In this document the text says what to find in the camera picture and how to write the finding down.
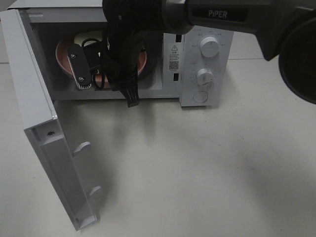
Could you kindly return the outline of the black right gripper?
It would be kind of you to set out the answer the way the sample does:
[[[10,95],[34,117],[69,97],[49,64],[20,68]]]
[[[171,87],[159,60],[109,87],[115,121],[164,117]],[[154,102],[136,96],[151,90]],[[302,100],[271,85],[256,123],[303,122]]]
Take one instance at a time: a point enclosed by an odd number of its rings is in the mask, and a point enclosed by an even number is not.
[[[138,60],[146,36],[144,31],[125,36],[102,31],[100,73],[107,77],[112,91],[121,92],[129,108],[139,105]]]

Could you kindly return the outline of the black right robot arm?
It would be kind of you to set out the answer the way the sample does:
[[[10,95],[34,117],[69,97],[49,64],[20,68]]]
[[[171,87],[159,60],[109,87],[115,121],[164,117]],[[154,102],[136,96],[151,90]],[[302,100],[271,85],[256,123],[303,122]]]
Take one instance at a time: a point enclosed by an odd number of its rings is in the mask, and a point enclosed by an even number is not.
[[[182,35],[193,26],[253,34],[267,61],[278,57],[288,88],[316,101],[316,3],[313,0],[105,0],[100,74],[138,105],[137,60],[148,31]]]

